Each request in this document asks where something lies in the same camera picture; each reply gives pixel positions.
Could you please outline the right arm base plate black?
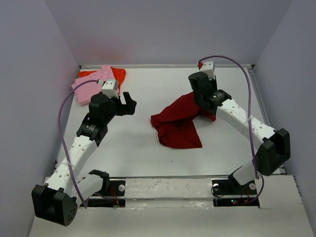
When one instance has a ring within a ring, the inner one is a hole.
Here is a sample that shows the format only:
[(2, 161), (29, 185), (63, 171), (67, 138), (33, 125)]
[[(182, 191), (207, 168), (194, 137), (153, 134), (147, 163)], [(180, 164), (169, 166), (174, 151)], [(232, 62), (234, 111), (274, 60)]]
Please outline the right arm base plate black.
[(258, 198), (252, 201), (258, 194), (254, 180), (241, 188), (232, 188), (228, 179), (215, 179), (212, 180), (211, 194), (214, 207), (260, 206)]

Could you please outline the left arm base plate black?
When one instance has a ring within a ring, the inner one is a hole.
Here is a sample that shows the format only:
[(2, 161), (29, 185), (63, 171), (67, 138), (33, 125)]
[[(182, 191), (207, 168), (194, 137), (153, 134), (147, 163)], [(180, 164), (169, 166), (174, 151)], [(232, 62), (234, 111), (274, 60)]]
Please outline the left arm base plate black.
[(94, 193), (87, 200), (87, 207), (125, 207), (125, 180), (110, 180), (108, 189)]

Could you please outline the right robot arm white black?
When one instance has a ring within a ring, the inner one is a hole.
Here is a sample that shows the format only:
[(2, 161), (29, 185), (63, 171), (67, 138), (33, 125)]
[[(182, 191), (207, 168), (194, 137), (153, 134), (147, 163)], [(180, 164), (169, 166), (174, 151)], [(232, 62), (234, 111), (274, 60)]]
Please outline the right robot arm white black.
[(226, 186), (231, 193), (240, 193), (256, 176), (272, 175), (290, 159), (290, 134), (286, 129), (276, 130), (249, 117), (231, 95), (217, 89), (216, 80), (206, 73), (193, 73), (188, 79), (195, 103), (234, 127), (249, 140), (255, 153), (252, 161), (229, 175)]

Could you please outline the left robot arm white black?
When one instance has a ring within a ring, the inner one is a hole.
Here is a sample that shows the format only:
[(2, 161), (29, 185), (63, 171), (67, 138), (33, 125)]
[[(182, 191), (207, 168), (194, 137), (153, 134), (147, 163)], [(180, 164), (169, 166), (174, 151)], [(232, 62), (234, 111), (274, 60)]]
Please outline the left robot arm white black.
[(35, 216), (62, 226), (72, 223), (80, 206), (87, 208), (88, 199), (97, 193), (104, 195), (110, 187), (110, 176), (94, 169), (77, 181), (87, 160), (99, 147), (108, 132), (108, 124), (115, 116), (133, 115), (136, 101), (128, 92), (111, 97), (102, 92), (91, 97), (88, 113), (84, 117), (73, 144), (65, 149), (65, 158), (43, 185), (35, 185), (32, 201)]

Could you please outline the pink t shirt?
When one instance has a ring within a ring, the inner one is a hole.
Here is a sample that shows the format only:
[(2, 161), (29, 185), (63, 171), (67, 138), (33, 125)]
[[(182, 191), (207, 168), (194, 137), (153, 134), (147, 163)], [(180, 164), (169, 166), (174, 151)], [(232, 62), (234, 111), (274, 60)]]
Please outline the pink t shirt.
[[(81, 71), (78, 72), (78, 78), (72, 84), (72, 88), (88, 80), (102, 80), (115, 79), (113, 69), (110, 65), (104, 65), (97, 71)], [(101, 85), (96, 82), (89, 82), (75, 90), (75, 96), (78, 103), (84, 106), (90, 103), (90, 99), (93, 95), (101, 92)]]

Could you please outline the dark red t shirt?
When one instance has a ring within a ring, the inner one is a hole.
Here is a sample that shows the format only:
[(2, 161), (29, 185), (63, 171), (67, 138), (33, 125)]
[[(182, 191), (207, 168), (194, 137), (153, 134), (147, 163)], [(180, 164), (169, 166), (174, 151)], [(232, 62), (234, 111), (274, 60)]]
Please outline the dark red t shirt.
[(161, 145), (173, 149), (202, 148), (193, 120), (199, 116), (216, 121), (216, 116), (194, 102), (194, 94), (180, 96), (159, 114), (151, 116), (151, 125)]

